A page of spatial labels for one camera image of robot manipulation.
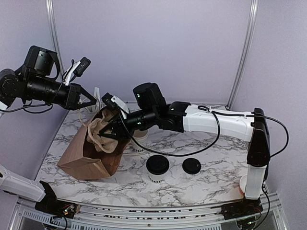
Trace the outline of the brown paper bag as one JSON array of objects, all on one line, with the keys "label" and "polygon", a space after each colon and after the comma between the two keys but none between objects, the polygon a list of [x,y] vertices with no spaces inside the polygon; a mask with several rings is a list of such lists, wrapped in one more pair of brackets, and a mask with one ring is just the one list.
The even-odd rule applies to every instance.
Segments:
[{"label": "brown paper bag", "polygon": [[82,125],[57,166],[77,180],[99,180],[114,175],[130,139],[101,138],[98,132],[117,114],[116,110],[104,107]]}]

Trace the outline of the black plastic cup lid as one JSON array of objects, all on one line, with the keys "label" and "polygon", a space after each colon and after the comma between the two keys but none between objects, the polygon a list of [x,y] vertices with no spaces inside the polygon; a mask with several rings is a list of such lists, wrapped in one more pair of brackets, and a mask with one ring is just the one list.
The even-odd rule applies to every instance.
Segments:
[{"label": "black plastic cup lid", "polygon": [[162,155],[153,155],[146,161],[146,168],[149,173],[162,175],[169,169],[169,161]]}]

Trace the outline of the white paper coffee cup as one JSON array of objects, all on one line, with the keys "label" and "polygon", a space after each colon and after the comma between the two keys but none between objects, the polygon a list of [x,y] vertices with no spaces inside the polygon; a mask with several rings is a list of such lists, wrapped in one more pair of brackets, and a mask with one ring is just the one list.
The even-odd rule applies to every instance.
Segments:
[{"label": "white paper coffee cup", "polygon": [[155,184],[159,184],[165,180],[166,173],[164,174],[153,174],[148,172],[149,180]]}]

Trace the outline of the brown cardboard cup carrier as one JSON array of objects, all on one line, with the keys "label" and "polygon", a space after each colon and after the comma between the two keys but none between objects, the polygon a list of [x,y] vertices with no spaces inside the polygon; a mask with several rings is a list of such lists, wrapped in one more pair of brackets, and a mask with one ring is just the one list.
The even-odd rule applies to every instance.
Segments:
[{"label": "brown cardboard cup carrier", "polygon": [[97,152],[112,153],[118,145],[117,140],[99,135],[99,132],[107,125],[108,119],[103,115],[102,118],[94,119],[87,126],[86,140],[94,145]]}]

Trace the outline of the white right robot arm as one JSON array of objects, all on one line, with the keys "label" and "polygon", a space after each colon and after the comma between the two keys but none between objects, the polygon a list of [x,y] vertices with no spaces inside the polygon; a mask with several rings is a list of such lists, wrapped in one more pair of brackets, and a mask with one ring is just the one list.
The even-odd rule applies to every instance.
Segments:
[{"label": "white right robot arm", "polygon": [[247,184],[242,200],[222,205],[224,219],[233,219],[259,213],[262,186],[267,177],[270,155],[270,135],[264,112],[231,112],[211,109],[187,102],[167,104],[156,83],[143,83],[133,89],[140,108],[129,112],[126,104],[116,96],[106,93],[102,100],[108,109],[118,114],[99,131],[99,136],[120,140],[130,138],[135,130],[158,126],[176,132],[207,132],[248,142]]}]

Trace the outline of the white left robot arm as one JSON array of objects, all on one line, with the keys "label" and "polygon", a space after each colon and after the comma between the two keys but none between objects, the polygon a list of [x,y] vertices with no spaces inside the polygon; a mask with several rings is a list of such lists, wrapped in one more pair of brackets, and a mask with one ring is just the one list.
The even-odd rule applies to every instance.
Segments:
[{"label": "white left robot arm", "polygon": [[[27,101],[41,101],[39,106],[52,109],[57,104],[66,110],[79,110],[96,104],[97,100],[81,85],[73,80],[82,76],[91,64],[83,57],[72,61],[70,68],[60,74],[59,59],[56,52],[31,46],[24,63],[17,69],[4,69],[0,72],[0,113],[10,113],[9,107],[15,99],[23,102],[22,109],[28,110],[34,105]],[[37,182],[0,168],[0,188],[2,191],[16,194],[35,201],[35,208],[58,217],[72,218],[76,205],[59,201],[51,186],[43,181]]]}]

